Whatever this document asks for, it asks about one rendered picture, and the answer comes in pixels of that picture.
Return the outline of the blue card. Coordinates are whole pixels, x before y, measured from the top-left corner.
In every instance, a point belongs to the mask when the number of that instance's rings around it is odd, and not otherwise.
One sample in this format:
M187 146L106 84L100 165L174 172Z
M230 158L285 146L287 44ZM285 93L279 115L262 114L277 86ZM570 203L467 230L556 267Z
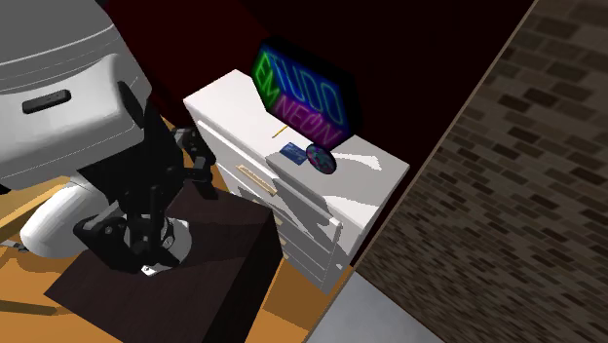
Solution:
M287 143L280 150L280 153L298 166L302 165L308 159L306 151L292 142Z

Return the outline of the dark robot stand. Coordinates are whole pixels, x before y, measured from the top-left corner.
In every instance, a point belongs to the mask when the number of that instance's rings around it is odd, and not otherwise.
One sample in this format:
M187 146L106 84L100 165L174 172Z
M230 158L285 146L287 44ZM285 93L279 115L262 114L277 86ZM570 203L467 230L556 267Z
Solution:
M245 343L283 258L273 212L186 183L168 209L192 235L183 263L153 277L81 253L46 290L50 299L123 343Z

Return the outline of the black neon sign box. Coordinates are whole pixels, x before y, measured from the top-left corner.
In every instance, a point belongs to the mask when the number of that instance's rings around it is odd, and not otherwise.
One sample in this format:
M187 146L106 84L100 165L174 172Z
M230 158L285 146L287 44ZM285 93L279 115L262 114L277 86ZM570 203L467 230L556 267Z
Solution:
M352 75L281 37L262 40L250 77L268 113L327 150L361 128Z

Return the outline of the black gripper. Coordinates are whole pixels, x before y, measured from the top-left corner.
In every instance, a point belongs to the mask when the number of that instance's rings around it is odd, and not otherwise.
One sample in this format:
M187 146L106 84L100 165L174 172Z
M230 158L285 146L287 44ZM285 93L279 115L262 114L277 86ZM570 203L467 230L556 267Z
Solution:
M157 264L174 268L180 259L170 252L176 238L161 186L177 179L183 150L193 162L186 178L204 199L217 200L210 170L216 157L196 128L175 128L173 137L151 101L141 105L125 82L117 86L143 140L78 170L112 205L79 221L73 233L112 270L136 274Z

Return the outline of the white chest of drawers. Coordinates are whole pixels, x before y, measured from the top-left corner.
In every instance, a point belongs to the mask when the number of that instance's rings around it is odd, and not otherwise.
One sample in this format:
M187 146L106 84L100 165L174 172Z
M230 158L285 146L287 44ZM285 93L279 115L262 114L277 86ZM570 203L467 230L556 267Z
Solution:
M267 113L253 81L233 70L184 100L229 191L269 207L286 260L331 292L409 165L354 135L332 152L337 170L298 166L280 153L309 140Z

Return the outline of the round multicoloured disc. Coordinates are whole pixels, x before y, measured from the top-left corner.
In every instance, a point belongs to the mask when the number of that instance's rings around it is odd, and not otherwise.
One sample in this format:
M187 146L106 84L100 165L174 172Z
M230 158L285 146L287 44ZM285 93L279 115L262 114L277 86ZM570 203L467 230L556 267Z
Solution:
M306 148L306 156L310 164L323 174L332 174L337 169L333 155L317 144L310 144Z

